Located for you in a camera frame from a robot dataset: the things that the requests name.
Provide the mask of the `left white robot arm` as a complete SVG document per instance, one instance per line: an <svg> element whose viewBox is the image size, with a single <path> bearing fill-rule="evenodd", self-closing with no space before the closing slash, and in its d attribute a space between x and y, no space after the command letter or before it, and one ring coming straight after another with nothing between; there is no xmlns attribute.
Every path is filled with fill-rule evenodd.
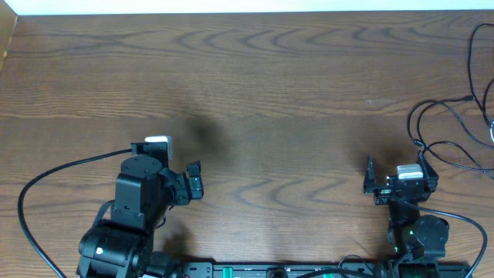
<svg viewBox="0 0 494 278"><path fill-rule="evenodd" d="M154 250L154 233L166 211L204 196L201 163L172 171L170 143L133 143L123 161L115 198L101 206L79 244L80 277L183 277L178 259Z"/></svg>

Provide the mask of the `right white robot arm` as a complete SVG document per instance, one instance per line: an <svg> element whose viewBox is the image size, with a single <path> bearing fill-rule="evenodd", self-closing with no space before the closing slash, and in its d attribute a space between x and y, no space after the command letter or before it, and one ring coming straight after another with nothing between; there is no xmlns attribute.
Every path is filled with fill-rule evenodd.
<svg viewBox="0 0 494 278"><path fill-rule="evenodd" d="M374 162L367 159L363 192L374 195L376 205L389 210L387 237L396 256L377 265L378 277L439 277L438 260L445 256L449 224L417 208L438 185L438 174L422 155L415 164L399 165L396 174L377 181Z"/></svg>

